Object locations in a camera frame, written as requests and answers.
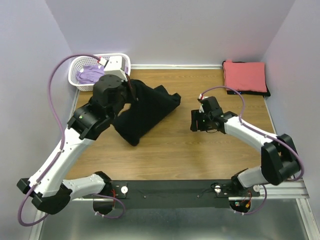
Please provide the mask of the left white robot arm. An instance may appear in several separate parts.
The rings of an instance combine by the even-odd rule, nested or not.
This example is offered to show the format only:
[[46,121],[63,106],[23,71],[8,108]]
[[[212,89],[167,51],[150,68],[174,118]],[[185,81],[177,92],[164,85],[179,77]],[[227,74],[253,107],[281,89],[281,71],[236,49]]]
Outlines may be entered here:
[[77,108],[68,121],[64,144],[56,146],[33,176],[17,183],[17,187],[32,198],[31,203],[37,210],[55,215],[73,199],[95,194],[104,198],[113,194],[112,180],[102,171],[73,180],[66,180],[65,176],[132,100],[132,86],[127,75],[106,74],[94,84],[88,103]]

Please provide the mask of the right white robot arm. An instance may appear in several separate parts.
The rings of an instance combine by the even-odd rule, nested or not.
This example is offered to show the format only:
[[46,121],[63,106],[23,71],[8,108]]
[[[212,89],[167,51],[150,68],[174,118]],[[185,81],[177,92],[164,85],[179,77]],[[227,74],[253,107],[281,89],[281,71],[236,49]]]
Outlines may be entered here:
[[259,166],[236,173],[226,185],[215,184],[215,190],[241,196],[255,185],[278,186],[293,175],[302,173],[297,150],[289,135],[263,131],[232,111],[223,112],[214,96],[205,97],[199,103],[200,108],[191,111],[191,131],[214,131],[233,136],[253,147],[261,156]]

